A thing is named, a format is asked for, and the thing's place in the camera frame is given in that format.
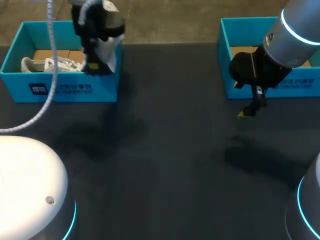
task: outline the glowing blue ring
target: glowing blue ring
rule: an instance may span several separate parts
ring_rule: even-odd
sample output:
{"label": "glowing blue ring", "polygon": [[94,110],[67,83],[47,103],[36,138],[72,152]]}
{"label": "glowing blue ring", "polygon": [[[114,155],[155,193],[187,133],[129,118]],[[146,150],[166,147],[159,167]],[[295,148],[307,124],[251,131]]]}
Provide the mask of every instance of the glowing blue ring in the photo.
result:
{"label": "glowing blue ring", "polygon": [[301,42],[305,43],[305,44],[309,44],[309,45],[315,45],[315,46],[320,46],[320,42],[314,42],[314,41],[309,41],[307,39],[304,39],[303,37],[299,36],[298,34],[296,34],[287,24],[285,17],[284,17],[284,9],[282,10],[281,13],[281,20],[283,22],[283,25],[285,26],[285,28],[289,31],[289,33],[291,33],[296,39],[300,40]]}
{"label": "glowing blue ring", "polygon": [[299,200],[299,196],[300,196],[300,186],[301,186],[301,183],[302,183],[302,180],[304,179],[304,177],[301,179],[301,182],[299,184],[299,187],[298,187],[298,193],[297,193],[297,199],[298,199],[298,207],[299,207],[299,210],[300,210],[300,213],[301,213],[301,216],[305,222],[305,224],[308,226],[308,228],[311,230],[311,232],[318,238],[320,239],[320,236],[316,233],[316,231],[310,226],[310,224],[308,223],[304,213],[302,212],[302,209],[301,209],[301,206],[300,206],[300,200]]}
{"label": "glowing blue ring", "polygon": [[64,238],[62,240],[66,240],[67,237],[69,236],[71,229],[73,228],[74,224],[75,224],[75,220],[76,220],[76,212],[77,212],[77,205],[76,205],[76,201],[74,201],[74,214],[73,214],[73,219],[71,222],[71,225],[69,227],[68,232],[66,233],[66,235],[64,236]]}

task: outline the dark table surface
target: dark table surface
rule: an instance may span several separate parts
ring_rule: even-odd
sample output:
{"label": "dark table surface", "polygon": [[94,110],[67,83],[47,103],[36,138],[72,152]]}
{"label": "dark table surface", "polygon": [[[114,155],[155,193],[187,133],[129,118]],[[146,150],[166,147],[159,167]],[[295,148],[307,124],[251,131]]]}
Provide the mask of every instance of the dark table surface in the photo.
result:
{"label": "dark table surface", "polygon": [[[320,99],[238,119],[249,101],[227,100],[216,48],[125,45],[118,103],[54,104],[17,133],[63,160],[81,240],[286,239],[286,202],[320,152]],[[0,82],[1,127],[40,107]]]}

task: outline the shoe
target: shoe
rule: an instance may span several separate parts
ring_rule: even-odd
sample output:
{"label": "shoe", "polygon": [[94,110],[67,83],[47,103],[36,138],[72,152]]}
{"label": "shoe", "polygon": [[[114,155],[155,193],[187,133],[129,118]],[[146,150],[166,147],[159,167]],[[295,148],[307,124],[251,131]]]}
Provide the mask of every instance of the shoe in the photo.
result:
{"label": "shoe", "polygon": [[[53,72],[55,69],[55,61],[53,56],[45,59],[44,71]],[[58,56],[58,71],[59,72],[81,72],[82,64],[72,61],[68,58]]]}
{"label": "shoe", "polygon": [[[21,61],[22,73],[41,73],[41,72],[53,72],[55,67],[55,61],[53,57],[46,58],[44,61],[32,60],[28,57],[24,57]],[[81,72],[82,64],[72,61],[67,58],[58,56],[58,71],[59,72]]]}
{"label": "shoe", "polygon": [[45,61],[35,61],[28,57],[21,60],[22,73],[39,73],[45,71]]}

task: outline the white dome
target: white dome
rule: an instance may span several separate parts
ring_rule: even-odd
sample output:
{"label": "white dome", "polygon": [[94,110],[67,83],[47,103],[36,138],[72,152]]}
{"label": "white dome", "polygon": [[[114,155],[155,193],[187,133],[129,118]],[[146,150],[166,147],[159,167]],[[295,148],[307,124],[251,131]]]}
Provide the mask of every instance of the white dome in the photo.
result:
{"label": "white dome", "polygon": [[1,240],[38,234],[60,210],[67,188],[65,166],[50,147],[31,138],[0,136]]}

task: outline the blue box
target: blue box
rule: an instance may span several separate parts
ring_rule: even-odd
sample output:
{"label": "blue box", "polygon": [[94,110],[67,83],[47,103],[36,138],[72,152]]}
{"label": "blue box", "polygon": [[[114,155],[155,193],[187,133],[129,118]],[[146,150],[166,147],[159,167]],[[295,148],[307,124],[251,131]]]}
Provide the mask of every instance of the blue box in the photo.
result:
{"label": "blue box", "polygon": [[[54,39],[58,50],[79,50],[80,38],[75,34],[72,21],[55,21]],[[23,22],[12,42],[0,70],[0,76],[16,103],[43,103],[47,95],[32,91],[32,86],[45,86],[49,91],[52,72],[21,72],[23,57],[33,58],[36,50],[50,50],[46,21]],[[116,72],[108,76],[90,76],[83,72],[59,72],[55,102],[115,102],[121,65],[121,44],[116,49]]]}
{"label": "blue box", "polygon": [[[232,60],[230,47],[257,47],[263,43],[264,36],[277,17],[222,18],[218,37],[217,54],[224,87],[228,99],[252,98],[249,85],[242,89],[234,88],[235,80],[229,74]],[[309,62],[312,67],[298,67],[278,85],[268,89],[268,98],[319,97],[320,96],[320,51]]]}

